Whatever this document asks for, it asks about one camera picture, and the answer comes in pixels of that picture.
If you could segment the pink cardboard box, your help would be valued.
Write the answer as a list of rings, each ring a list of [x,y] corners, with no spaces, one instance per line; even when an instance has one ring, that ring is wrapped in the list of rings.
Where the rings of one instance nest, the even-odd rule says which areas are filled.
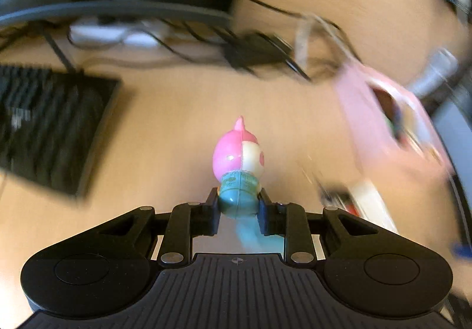
[[[454,174],[443,142],[412,92],[353,60],[340,68],[334,88],[364,171],[397,168],[435,180]]]

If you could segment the right monitor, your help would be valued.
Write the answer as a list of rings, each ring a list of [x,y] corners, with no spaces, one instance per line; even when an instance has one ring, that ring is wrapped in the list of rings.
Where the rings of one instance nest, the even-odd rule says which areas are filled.
[[[454,197],[460,241],[453,253],[471,260],[471,75],[433,114],[433,124],[452,164],[449,185]]]

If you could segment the white power strip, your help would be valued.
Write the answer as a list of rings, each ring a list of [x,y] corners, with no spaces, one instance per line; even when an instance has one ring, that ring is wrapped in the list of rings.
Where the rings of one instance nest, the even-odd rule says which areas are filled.
[[[68,31],[72,45],[84,49],[106,49],[118,45],[136,48],[160,46],[171,27],[160,20],[115,21],[101,24],[98,18],[83,18],[74,22]]]

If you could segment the pink toy figure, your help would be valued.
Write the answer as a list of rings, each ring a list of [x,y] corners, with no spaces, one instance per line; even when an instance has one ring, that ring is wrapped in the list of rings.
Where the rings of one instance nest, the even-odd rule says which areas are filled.
[[[263,239],[256,215],[265,156],[257,137],[246,129],[244,117],[238,117],[218,140],[212,167],[219,182],[220,212],[235,221],[235,234],[244,249],[261,251]]]

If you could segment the black power adapter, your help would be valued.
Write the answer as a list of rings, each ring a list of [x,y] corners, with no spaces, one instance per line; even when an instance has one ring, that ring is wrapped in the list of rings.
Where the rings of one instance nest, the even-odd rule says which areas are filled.
[[[276,65],[291,57],[293,48],[282,38],[261,32],[249,32],[222,47],[225,60],[235,69],[251,70],[259,65]]]

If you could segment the black keyboard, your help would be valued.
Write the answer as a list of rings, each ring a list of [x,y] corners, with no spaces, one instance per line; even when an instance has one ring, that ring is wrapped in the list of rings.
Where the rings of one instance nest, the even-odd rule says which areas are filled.
[[[1,66],[1,169],[81,196],[121,80]]]

